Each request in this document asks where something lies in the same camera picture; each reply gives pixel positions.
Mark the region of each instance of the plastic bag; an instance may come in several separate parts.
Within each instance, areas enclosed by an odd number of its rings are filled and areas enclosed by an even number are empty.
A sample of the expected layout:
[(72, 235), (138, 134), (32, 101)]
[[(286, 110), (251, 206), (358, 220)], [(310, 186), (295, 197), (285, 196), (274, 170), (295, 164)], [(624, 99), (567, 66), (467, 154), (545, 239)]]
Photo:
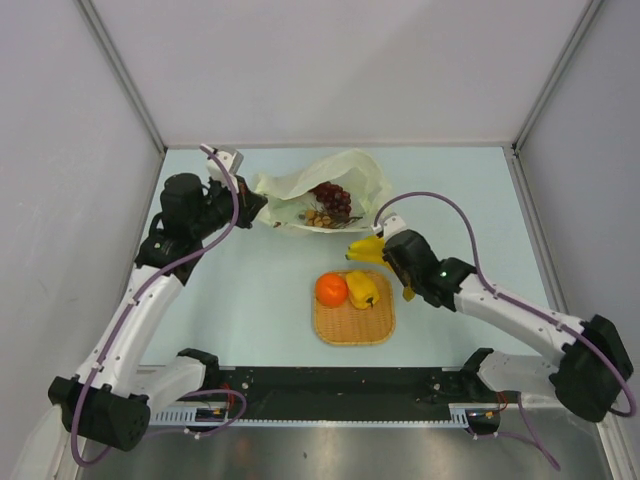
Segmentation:
[[(360, 217), (341, 228), (307, 226), (302, 218), (309, 209), (321, 209), (309, 190), (323, 182), (340, 185), (351, 194), (351, 217)], [(389, 200), (391, 184), (377, 162), (362, 150), (348, 150), (316, 160), (308, 168), (272, 177), (257, 175), (256, 193), (269, 203), (256, 220), (289, 232), (353, 233), (371, 227), (378, 209)]]

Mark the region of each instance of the orange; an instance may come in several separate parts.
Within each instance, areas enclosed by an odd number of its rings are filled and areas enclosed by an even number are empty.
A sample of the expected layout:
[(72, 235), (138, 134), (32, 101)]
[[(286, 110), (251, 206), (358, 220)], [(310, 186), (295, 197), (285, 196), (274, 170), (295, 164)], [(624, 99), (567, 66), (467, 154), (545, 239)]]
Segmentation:
[(316, 281), (316, 298), (325, 307), (339, 307), (347, 297), (347, 282), (337, 273), (325, 273)]

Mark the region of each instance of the woven tray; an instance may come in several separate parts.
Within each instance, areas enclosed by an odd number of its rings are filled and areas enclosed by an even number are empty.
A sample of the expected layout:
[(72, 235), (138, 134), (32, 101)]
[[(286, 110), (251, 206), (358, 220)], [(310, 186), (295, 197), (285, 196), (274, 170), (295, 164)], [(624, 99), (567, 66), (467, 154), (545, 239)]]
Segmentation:
[[(351, 270), (337, 273), (344, 277)], [(349, 299), (337, 308), (322, 305), (313, 298), (313, 325), (318, 336), (331, 345), (378, 345), (386, 342), (396, 328), (393, 291), (387, 277), (373, 270), (363, 270), (378, 287), (380, 300), (373, 308), (358, 310)]]

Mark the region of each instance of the wall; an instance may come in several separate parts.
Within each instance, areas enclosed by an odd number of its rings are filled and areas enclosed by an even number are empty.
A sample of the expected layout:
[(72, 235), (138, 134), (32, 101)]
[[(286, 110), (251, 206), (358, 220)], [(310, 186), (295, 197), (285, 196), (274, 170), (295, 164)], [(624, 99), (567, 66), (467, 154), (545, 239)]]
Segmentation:
[(169, 146), (509, 142), (587, 0), (96, 0)]
[(605, 4), (522, 157), (569, 308), (616, 323), (640, 397), (638, 18), (640, 2)]
[(121, 294), (160, 158), (71, 0), (0, 19), (0, 477)]

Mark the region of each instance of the bunch of grapes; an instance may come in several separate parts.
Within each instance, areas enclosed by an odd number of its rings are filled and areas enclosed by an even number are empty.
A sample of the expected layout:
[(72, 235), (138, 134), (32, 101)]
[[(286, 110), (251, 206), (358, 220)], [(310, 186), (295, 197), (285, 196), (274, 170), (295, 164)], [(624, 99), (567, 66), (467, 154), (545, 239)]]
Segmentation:
[(344, 188), (331, 182), (324, 182), (311, 190), (330, 215), (351, 214), (351, 195)]

